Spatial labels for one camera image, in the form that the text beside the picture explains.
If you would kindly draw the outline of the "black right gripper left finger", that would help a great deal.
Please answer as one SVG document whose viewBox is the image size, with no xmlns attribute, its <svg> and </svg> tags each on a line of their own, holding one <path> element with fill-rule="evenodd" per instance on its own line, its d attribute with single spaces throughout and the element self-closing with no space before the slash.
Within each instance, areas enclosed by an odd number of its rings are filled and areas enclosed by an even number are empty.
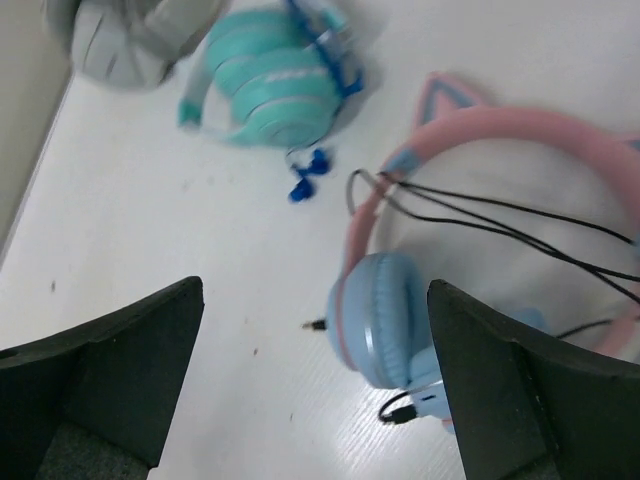
<svg viewBox="0 0 640 480">
<path fill-rule="evenodd" d="M 197 276 L 1 352 L 4 479 L 145 479 L 163 453 L 204 311 Z"/>
</svg>

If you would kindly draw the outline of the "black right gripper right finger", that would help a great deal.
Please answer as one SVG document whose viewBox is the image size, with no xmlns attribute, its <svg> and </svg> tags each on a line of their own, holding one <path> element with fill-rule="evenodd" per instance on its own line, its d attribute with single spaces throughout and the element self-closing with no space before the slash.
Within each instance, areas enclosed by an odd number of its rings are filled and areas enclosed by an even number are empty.
<svg viewBox="0 0 640 480">
<path fill-rule="evenodd" d="M 636 479 L 639 367 L 433 281 L 429 318 L 469 479 Z"/>
</svg>

